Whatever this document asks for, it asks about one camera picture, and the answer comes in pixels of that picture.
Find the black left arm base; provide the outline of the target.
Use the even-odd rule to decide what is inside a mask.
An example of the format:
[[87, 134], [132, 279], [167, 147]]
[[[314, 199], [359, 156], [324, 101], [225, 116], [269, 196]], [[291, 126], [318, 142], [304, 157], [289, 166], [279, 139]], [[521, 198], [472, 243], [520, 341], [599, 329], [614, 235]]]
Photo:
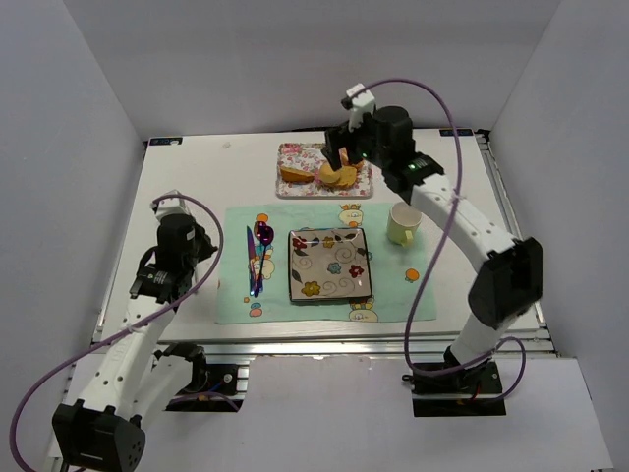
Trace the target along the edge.
[[243, 404], [244, 389], [238, 387], [241, 367], [235, 363], [209, 361], [204, 349], [193, 343], [175, 343], [155, 353], [157, 360], [181, 358], [191, 367], [190, 381], [166, 407], [169, 412], [236, 412]]

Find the round bread roll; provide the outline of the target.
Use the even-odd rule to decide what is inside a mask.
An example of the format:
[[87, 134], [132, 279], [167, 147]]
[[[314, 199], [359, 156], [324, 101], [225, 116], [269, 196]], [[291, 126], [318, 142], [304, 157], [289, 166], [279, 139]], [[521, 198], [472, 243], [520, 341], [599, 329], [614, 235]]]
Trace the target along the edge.
[[333, 171], [328, 163], [324, 163], [318, 170], [318, 179], [324, 185], [335, 185], [341, 178], [341, 171]]

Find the yellow green mug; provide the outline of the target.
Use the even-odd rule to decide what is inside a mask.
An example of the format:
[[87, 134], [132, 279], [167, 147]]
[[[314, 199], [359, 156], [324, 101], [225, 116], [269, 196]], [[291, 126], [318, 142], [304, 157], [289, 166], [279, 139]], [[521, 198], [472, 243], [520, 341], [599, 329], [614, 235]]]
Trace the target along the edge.
[[420, 211], [404, 202], [392, 206], [389, 210], [386, 228], [388, 240], [402, 247], [412, 246], [422, 216]]

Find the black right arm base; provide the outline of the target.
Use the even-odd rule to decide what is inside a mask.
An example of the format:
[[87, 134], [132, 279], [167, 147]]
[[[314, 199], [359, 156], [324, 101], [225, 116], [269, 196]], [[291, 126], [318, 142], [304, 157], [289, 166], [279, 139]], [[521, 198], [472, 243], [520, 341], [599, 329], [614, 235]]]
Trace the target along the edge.
[[435, 378], [405, 374], [416, 418], [499, 417], [506, 415], [502, 382], [496, 363]]

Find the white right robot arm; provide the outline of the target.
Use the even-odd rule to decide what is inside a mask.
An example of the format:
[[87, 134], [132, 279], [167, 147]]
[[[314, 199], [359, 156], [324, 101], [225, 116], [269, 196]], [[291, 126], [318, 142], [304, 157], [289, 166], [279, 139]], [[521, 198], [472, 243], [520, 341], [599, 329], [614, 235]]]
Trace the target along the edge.
[[502, 334], [543, 295], [543, 248], [496, 226], [460, 194], [443, 167], [418, 151], [409, 113], [400, 106], [342, 102], [350, 115], [325, 132], [323, 154], [339, 169], [340, 153], [352, 163], [378, 167], [386, 186], [452, 241], [476, 273], [468, 294], [471, 314], [444, 354], [441, 370], [415, 369], [424, 378], [455, 377], [483, 364], [502, 344]]

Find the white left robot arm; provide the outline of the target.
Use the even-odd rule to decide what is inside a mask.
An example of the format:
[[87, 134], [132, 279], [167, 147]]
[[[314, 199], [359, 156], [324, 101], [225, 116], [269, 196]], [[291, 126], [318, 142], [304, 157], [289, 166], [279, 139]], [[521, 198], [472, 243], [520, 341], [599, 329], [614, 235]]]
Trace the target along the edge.
[[133, 471], [146, 431], [178, 393], [205, 380], [200, 347], [157, 342], [192, 291], [198, 263], [216, 247], [187, 214], [159, 220], [157, 244], [147, 251], [130, 289], [121, 339], [112, 343], [77, 400], [57, 407], [52, 426], [64, 462], [95, 471]]

